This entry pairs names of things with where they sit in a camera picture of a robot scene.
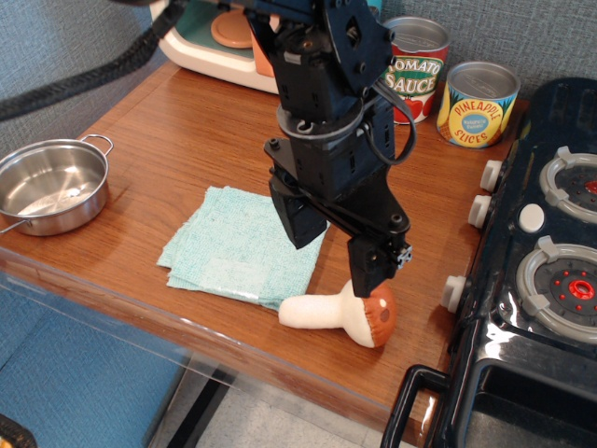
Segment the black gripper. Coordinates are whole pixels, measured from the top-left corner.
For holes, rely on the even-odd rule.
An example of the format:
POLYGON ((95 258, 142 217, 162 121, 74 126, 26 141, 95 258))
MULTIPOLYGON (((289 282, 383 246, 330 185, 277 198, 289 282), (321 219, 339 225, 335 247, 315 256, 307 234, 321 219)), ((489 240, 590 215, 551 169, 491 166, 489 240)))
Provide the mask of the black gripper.
POLYGON ((348 243, 353 290, 368 298, 412 260, 410 221, 390 191, 396 163, 393 108, 384 100, 354 105, 336 120, 309 122, 279 108, 284 137, 265 145, 273 160, 270 193, 296 249, 333 224, 348 243))

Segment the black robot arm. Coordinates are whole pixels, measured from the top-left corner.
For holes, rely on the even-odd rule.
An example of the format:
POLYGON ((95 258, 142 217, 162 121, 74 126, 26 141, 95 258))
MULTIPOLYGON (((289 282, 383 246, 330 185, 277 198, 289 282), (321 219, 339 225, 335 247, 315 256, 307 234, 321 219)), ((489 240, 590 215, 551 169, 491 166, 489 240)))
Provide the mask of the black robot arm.
POLYGON ((283 137, 265 146, 276 211, 299 248, 327 225, 344 231, 354 294, 366 298, 411 257, 410 221, 387 179, 417 140, 395 146, 394 113, 406 106, 382 78, 394 34, 364 1, 243 7, 280 98, 283 137))

